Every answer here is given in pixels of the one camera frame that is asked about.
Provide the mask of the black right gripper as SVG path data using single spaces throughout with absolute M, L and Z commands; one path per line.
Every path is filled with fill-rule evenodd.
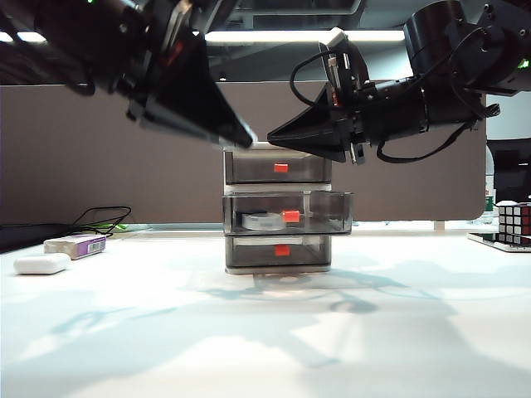
M 368 116 L 363 113 L 376 96 L 373 80 L 331 80 L 319 93 L 318 107 L 269 132 L 267 142 L 338 163 L 364 164 Z

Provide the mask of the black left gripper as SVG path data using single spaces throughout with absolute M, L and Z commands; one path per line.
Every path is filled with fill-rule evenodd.
M 189 25 L 192 1 L 138 1 L 134 53 L 119 80 L 128 119 L 146 129 L 249 148 L 253 133 L 212 79 L 204 36 Z

